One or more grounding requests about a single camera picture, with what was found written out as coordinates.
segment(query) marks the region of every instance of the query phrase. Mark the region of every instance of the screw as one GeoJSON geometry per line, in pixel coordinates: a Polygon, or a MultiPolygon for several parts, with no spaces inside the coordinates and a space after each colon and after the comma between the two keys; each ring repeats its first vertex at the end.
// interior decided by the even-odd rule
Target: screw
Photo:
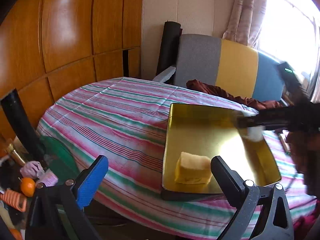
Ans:
{"type": "Polygon", "coordinates": [[[276,184],[276,188],[279,189],[279,190],[281,190],[283,187],[282,187],[281,184],[277,183],[277,184],[276,184]]]}
{"type": "Polygon", "coordinates": [[[44,186],[44,183],[40,182],[38,183],[37,188],[43,188],[43,186],[44,186]]]}
{"type": "Polygon", "coordinates": [[[68,179],[67,181],[66,181],[66,185],[67,186],[71,186],[71,185],[73,185],[75,183],[75,181],[73,180],[73,179],[68,179]]]}
{"type": "Polygon", "coordinates": [[[252,180],[246,180],[245,181],[245,184],[248,186],[248,187],[253,187],[253,185],[254,185],[254,182],[252,181],[252,180]]]}

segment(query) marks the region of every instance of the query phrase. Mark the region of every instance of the orange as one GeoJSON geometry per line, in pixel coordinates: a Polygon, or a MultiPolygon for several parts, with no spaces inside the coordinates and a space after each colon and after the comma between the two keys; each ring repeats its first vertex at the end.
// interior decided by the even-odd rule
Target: orange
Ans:
{"type": "Polygon", "coordinates": [[[36,183],[31,178],[23,178],[21,180],[20,188],[24,195],[32,197],[36,189],[36,183]]]}
{"type": "Polygon", "coordinates": [[[16,240],[22,240],[22,235],[17,229],[10,228],[10,232],[16,240]]]}

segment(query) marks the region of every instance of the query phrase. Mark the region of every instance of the black pipe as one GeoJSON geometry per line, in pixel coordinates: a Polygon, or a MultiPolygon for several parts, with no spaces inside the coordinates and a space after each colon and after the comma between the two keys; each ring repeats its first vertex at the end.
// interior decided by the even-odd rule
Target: black pipe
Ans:
{"type": "Polygon", "coordinates": [[[161,40],[159,60],[157,66],[158,75],[177,61],[179,39],[181,36],[181,24],[177,22],[165,22],[161,40]]]}
{"type": "Polygon", "coordinates": [[[1,99],[1,106],[22,145],[34,160],[42,161],[45,148],[29,122],[16,89],[1,99]]]}

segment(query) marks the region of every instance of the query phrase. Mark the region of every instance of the gray cushion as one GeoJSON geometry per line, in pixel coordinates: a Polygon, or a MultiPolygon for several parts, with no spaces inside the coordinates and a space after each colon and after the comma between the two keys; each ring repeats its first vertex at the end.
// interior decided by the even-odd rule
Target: gray cushion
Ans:
{"type": "Polygon", "coordinates": [[[181,35],[174,85],[186,88],[187,81],[192,79],[214,85],[220,52],[220,38],[200,34],[181,35]]]}

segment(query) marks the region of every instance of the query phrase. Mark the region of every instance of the gold tray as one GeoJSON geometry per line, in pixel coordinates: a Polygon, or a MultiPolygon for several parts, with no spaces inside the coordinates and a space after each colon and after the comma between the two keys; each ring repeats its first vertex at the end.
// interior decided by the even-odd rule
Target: gold tray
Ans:
{"type": "Polygon", "coordinates": [[[276,161],[265,140],[252,142],[242,138],[233,125],[234,110],[188,104],[171,104],[162,167],[164,190],[183,193],[220,194],[217,181],[209,184],[174,182],[174,170],[181,152],[220,155],[230,169],[258,186],[281,180],[276,161]]]}

